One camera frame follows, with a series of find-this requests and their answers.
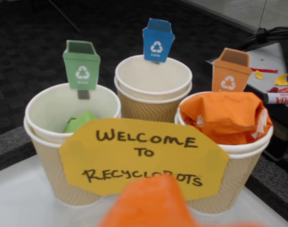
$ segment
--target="yellow paper sign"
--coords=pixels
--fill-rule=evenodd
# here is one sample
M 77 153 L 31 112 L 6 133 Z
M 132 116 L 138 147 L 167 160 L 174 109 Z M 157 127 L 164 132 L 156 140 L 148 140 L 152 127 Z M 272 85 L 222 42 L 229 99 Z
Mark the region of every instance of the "yellow paper sign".
M 59 150 L 69 184 L 111 195 L 139 177 L 172 174 L 185 200 L 217 194 L 229 159 L 192 126 L 134 119 L 88 122 Z

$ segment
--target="orange tissue paper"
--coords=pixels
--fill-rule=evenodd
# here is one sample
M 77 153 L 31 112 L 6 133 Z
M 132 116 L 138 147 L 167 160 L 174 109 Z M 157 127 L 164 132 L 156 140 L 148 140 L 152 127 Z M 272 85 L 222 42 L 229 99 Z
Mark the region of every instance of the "orange tissue paper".
M 180 105 L 180 113 L 217 144 L 253 143 L 272 126 L 263 102 L 251 92 L 199 93 Z

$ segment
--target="white paper cup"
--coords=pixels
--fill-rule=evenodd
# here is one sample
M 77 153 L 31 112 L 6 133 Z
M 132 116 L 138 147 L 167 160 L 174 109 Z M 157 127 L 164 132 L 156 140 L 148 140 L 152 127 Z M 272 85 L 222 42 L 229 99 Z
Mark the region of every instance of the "white paper cup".
M 118 64 L 116 78 L 122 90 L 135 98 L 168 100 L 185 93 L 192 73 L 186 65 L 172 58 L 158 64 L 136 55 Z
M 157 122 L 173 122 L 181 100 L 191 91 L 190 83 L 187 90 L 175 98 L 168 100 L 144 100 L 126 93 L 118 84 L 115 86 L 122 104 L 122 117 Z
M 37 137 L 27 123 L 26 118 L 24 118 L 24 128 L 34 144 L 57 199 L 70 206 L 85 206 L 98 202 L 103 198 L 100 195 L 68 184 L 59 153 L 61 144 L 50 143 Z
M 28 103 L 25 117 L 35 135 L 45 141 L 62 144 L 73 133 L 63 133 L 71 117 L 91 110 L 98 118 L 119 118 L 121 103 L 110 89 L 97 85 L 89 91 L 90 99 L 78 99 L 77 90 L 69 84 L 50 87 L 37 94 Z
M 181 103 L 194 95 L 188 96 Z M 176 124 L 186 125 L 178 108 Z M 270 127 L 267 134 L 254 143 L 243 145 L 218 144 L 229 155 L 218 194 L 198 200 L 188 201 L 187 204 L 201 214 L 218 215 L 229 210 L 245 186 L 252 170 L 257 164 L 261 153 L 268 146 L 273 134 Z

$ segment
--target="green paper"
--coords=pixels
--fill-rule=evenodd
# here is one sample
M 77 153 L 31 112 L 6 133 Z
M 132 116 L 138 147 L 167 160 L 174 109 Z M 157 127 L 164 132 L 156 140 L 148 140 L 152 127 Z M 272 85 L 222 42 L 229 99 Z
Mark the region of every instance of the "green paper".
M 87 122 L 97 119 L 96 115 L 88 110 L 82 113 L 77 118 L 71 117 L 67 122 L 64 133 L 71 133 L 77 131 L 80 127 L 85 125 Z

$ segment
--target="white table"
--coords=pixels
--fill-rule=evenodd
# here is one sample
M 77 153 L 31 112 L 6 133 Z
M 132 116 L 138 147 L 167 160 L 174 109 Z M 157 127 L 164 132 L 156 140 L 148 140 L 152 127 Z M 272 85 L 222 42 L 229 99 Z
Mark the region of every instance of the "white table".
M 38 156 L 0 171 L 0 227 L 95 227 L 117 196 L 85 208 L 71 208 L 55 199 Z M 217 217 L 195 215 L 202 223 L 259 221 L 270 227 L 288 222 L 247 188 L 234 207 Z

